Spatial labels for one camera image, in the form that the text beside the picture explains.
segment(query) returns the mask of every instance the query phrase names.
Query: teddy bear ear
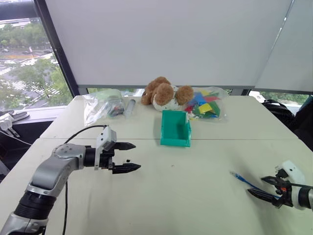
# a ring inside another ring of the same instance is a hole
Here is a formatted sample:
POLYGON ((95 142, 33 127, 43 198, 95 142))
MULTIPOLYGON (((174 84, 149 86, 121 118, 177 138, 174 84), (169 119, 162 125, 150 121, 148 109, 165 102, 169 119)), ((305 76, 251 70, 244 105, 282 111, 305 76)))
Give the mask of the teddy bear ear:
POLYGON ((176 99, 179 105, 183 105, 188 101, 192 100, 194 91, 190 86, 179 87, 176 92, 176 99))

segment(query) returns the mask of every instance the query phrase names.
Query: brown teddy bear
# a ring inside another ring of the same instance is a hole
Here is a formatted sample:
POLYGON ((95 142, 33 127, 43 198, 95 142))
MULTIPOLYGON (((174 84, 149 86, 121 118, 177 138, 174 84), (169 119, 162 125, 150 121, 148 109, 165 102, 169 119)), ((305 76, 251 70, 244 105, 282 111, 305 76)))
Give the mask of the brown teddy bear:
POLYGON ((165 77, 158 77, 146 86, 141 103, 143 105, 153 104, 159 111, 177 110, 193 98, 193 93, 190 86, 178 88, 171 85, 165 77))

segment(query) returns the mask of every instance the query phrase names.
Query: green plastic bin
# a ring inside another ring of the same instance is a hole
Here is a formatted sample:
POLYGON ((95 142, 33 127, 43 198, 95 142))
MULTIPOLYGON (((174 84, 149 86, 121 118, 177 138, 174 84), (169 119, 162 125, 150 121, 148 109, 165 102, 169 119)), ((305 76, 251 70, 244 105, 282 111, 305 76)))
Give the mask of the green plastic bin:
POLYGON ((190 147, 191 127, 184 111, 163 110, 161 144, 190 147))

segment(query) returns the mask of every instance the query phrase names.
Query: plastic bag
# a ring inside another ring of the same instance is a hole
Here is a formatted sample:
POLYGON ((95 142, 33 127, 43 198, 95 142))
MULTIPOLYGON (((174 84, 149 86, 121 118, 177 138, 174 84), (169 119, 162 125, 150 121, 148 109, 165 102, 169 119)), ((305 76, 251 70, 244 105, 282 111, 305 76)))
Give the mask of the plastic bag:
POLYGON ((194 97, 185 107, 191 120, 225 120, 223 99, 228 93, 224 89, 219 87, 193 89, 194 97))
POLYGON ((125 111, 121 92, 116 89, 86 94, 83 98, 85 126, 94 124, 100 118, 111 118, 125 111))

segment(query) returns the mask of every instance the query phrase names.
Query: white table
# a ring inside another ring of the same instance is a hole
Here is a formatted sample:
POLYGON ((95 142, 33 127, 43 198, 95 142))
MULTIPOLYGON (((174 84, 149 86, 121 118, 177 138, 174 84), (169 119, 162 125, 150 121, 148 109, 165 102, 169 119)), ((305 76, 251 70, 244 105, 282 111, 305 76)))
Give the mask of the white table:
MULTIPOLYGON (((97 124, 109 124, 122 139, 160 139, 162 113, 152 105, 144 106, 140 98, 134 115, 105 119, 97 124)), ((229 96, 224 100, 227 120, 221 122, 191 121, 193 140, 274 140, 298 139, 255 98, 229 96)), ((41 135, 41 138, 68 138, 84 128, 84 101, 81 96, 68 105, 65 111, 41 135)), ((99 130, 90 129, 77 138, 94 139, 99 130)))
MULTIPOLYGON (((13 211, 36 167, 63 139, 38 139, 0 184, 0 227, 13 211)), ((190 148, 130 141, 137 148, 116 151, 142 165, 111 175, 85 168, 69 178, 67 235, 309 235, 313 213, 270 203, 250 195, 234 170, 259 187, 274 191, 260 177, 292 160, 313 184, 313 153, 300 140, 192 140, 190 148)), ((94 140, 72 143, 94 145, 94 140)), ((64 192, 49 216, 46 235, 62 234, 64 192)))

